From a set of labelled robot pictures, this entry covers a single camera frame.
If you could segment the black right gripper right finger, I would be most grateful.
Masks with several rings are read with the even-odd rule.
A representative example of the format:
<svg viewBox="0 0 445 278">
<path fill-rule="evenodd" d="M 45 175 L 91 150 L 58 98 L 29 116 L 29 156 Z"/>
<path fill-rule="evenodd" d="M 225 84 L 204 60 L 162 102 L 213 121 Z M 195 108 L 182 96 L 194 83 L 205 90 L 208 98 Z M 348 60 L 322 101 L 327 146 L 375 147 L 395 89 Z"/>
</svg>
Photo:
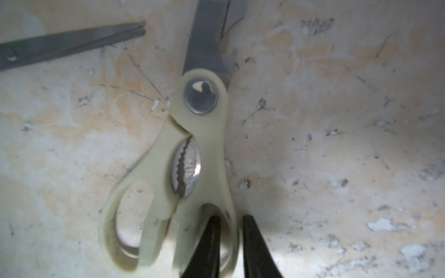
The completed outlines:
<svg viewBox="0 0 445 278">
<path fill-rule="evenodd" d="M 283 278 L 252 215 L 242 217 L 243 265 L 246 278 Z"/>
</svg>

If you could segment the cream kitchen scissors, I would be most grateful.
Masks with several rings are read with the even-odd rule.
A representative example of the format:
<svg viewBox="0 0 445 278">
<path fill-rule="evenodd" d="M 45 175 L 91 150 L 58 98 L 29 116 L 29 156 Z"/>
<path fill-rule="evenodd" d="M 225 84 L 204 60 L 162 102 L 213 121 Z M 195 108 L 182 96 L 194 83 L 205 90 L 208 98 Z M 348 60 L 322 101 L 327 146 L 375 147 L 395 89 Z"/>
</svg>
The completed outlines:
<svg viewBox="0 0 445 278">
<path fill-rule="evenodd" d="M 228 89 L 237 52 L 220 52 L 223 36 L 246 13 L 246 1 L 199 1 L 185 55 L 183 75 L 169 115 L 155 142 L 107 199 L 99 221 L 105 260 L 125 275 L 142 275 L 156 262 L 170 223 L 179 224 L 172 272 L 180 278 L 208 220 L 221 219 L 220 275 L 230 278 L 238 261 L 240 236 L 224 159 Z M 138 247 L 124 245 L 116 220 L 129 187 L 146 183 L 154 199 Z"/>
</svg>

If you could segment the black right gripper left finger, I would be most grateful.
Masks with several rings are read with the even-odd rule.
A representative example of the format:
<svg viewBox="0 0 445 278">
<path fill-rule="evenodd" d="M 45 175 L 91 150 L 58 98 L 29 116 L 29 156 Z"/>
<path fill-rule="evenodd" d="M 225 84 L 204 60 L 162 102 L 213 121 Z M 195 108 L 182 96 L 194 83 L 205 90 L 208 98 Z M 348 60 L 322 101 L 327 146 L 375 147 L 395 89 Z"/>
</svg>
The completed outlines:
<svg viewBox="0 0 445 278">
<path fill-rule="evenodd" d="M 221 219 L 212 216 L 181 278 L 218 278 L 220 275 Z"/>
</svg>

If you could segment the black scissors pointing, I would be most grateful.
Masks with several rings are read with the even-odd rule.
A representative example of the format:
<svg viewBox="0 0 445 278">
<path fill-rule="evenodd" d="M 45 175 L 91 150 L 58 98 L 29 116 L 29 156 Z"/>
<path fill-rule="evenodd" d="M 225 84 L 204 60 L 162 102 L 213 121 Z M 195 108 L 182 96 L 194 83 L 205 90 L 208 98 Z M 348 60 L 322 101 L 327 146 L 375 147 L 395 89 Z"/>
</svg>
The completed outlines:
<svg viewBox="0 0 445 278">
<path fill-rule="evenodd" d="M 145 22 L 107 25 L 1 44 L 1 71 L 89 51 L 145 34 Z"/>
</svg>

